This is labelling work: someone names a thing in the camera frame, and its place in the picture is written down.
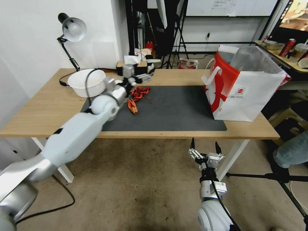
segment logo on bag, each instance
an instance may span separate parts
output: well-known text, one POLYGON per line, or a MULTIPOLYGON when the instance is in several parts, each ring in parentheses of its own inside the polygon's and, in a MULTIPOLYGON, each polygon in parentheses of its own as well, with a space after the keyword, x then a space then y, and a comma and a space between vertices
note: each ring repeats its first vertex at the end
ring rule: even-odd
POLYGON ((244 91, 245 91, 245 88, 238 88, 235 94, 236 95, 242 95, 242 94, 244 94, 244 91))

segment whiteboard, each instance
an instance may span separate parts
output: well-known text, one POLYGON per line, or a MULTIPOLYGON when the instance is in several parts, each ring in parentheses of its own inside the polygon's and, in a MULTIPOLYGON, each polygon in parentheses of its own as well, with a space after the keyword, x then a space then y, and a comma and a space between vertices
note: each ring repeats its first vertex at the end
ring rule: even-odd
POLYGON ((188 0, 186 16, 270 16, 277 0, 188 0))

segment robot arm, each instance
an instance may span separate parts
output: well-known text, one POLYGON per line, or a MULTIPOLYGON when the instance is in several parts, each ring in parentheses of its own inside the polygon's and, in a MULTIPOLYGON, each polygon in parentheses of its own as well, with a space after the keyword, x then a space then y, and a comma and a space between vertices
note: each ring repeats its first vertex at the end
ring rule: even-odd
POLYGON ((220 197, 227 192, 226 184, 219 182, 216 178, 217 166, 225 156, 216 142, 216 153, 200 154, 192 139, 188 154, 199 164, 200 177, 200 199, 201 206, 197 213, 198 223, 202 231, 231 231, 239 229, 234 225, 227 213, 228 210, 222 206, 220 197))
POLYGON ((112 120, 136 83, 147 82, 153 74, 133 76, 133 67, 124 66, 124 80, 118 85, 106 78, 107 93, 96 97, 87 112, 74 115, 52 134, 37 156, 9 165, 0 172, 0 230, 15 231, 15 222, 37 196, 30 182, 50 177, 61 165, 75 160, 112 120))

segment shopping bag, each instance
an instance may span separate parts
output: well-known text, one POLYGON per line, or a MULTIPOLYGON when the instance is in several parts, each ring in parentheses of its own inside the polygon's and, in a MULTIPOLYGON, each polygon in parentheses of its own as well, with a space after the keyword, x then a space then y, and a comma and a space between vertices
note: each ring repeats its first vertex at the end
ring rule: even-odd
POLYGON ((216 120, 253 121, 277 88, 291 79, 258 47, 249 47, 247 54, 238 49, 220 45, 208 63, 210 76, 202 76, 216 120))

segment table leg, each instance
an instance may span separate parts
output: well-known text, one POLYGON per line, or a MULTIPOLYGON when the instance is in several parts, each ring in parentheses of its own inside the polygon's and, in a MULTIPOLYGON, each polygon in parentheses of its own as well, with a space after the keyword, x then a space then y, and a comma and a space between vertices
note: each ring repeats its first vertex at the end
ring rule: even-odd
MULTIPOLYGON (((36 145, 43 150, 44 149, 44 144, 46 143, 45 138, 36 138, 32 137, 32 140, 36 143, 36 145)), ((68 183, 72 183, 74 179, 74 175, 70 172, 68 167, 66 165, 62 165, 61 167, 58 168, 58 171, 60 174, 66 179, 68 183)))
POLYGON ((238 156, 241 154, 243 149, 246 147, 250 140, 238 140, 235 142, 233 147, 231 148, 229 154, 223 159, 221 166, 217 171, 217 179, 219 181, 224 178, 225 174, 229 171, 233 163, 236 161, 238 156))

